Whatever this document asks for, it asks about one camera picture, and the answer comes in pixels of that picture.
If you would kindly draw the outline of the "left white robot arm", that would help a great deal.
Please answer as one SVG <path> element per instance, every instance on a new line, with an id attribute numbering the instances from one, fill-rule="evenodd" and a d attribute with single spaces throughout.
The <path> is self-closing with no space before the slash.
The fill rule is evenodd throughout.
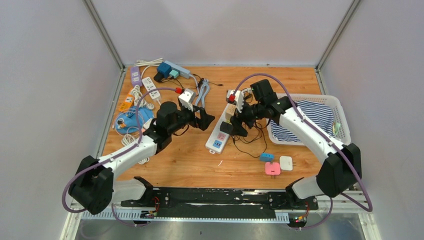
<path id="1" fill-rule="evenodd" d="M 83 211 L 97 215 L 113 203 L 135 201 L 149 206 L 153 201 L 153 185 L 142 177 L 130 180 L 117 178 L 140 160 L 150 158 L 164 150 L 172 136 L 186 126 L 205 131 L 215 116 L 203 107 L 186 108 L 182 103 L 163 103 L 139 139 L 111 154 L 94 158 L 85 157 L 67 188 Z"/>

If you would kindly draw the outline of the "white power strip blue USB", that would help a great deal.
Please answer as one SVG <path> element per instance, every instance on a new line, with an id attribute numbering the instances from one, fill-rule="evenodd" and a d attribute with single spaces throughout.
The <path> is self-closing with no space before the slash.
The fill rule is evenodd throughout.
<path id="1" fill-rule="evenodd" d="M 221 154 L 223 152 L 224 147 L 226 146 L 228 139 L 230 138 L 230 135 L 228 133 L 222 132 L 220 130 L 220 127 L 223 122 L 229 123 L 229 120 L 226 117 L 226 112 L 228 108 L 231 109 L 233 106 L 234 105 L 229 103 L 226 105 L 222 114 L 217 119 L 217 122 L 208 140 L 205 143 L 205 147 L 209 150 L 211 154 Z"/>

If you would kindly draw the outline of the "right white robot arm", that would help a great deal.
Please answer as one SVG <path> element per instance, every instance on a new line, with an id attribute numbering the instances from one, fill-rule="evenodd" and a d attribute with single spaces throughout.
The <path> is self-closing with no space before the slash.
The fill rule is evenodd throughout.
<path id="1" fill-rule="evenodd" d="M 245 102 L 239 89 L 231 90 L 227 102 L 236 106 L 229 126 L 221 126 L 232 136 L 247 136 L 242 126 L 253 127 L 257 120 L 269 119 L 293 133 L 321 163 L 317 175 L 302 177 L 286 188 L 285 201 L 298 209 L 307 198 L 325 195 L 334 198 L 358 183 L 362 177 L 361 152 L 354 143 L 345 144 L 312 122 L 289 95 L 279 97 L 267 79 L 250 86 L 254 104 Z"/>

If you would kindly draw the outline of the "white cube adapter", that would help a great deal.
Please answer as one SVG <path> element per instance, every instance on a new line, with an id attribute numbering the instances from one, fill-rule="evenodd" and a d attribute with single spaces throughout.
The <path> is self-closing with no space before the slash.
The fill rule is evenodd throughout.
<path id="1" fill-rule="evenodd" d="M 152 120 L 153 120 L 152 118 L 150 118 L 150 119 L 146 120 L 146 121 L 143 123 L 143 125 L 142 125 L 143 129 L 147 130 L 147 129 L 150 127 L 150 124 L 152 123 Z"/>

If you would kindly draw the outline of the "black charger with cable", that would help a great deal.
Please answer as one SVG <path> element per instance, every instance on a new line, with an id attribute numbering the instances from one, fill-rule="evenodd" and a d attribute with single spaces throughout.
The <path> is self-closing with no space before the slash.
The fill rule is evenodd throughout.
<path id="1" fill-rule="evenodd" d="M 268 143 L 265 138 L 264 127 L 262 126 L 262 124 L 254 123 L 252 128 L 257 131 L 256 136 L 254 136 L 252 139 L 246 139 L 246 136 L 239 136 L 239 135 L 232 134 L 232 132 L 234 131 L 234 128 L 231 123 L 225 121 L 220 126 L 220 130 L 229 135 L 232 141 L 232 144 L 240 153 L 243 153 L 252 158 L 258 159 L 260 158 L 261 154 L 264 154 L 266 150 L 268 149 Z M 237 145 L 238 142 L 244 145 L 251 145 L 252 143 L 257 142 L 259 140 L 263 140 L 264 149 L 258 154 L 252 154 L 250 151 L 244 151 L 240 149 Z"/>

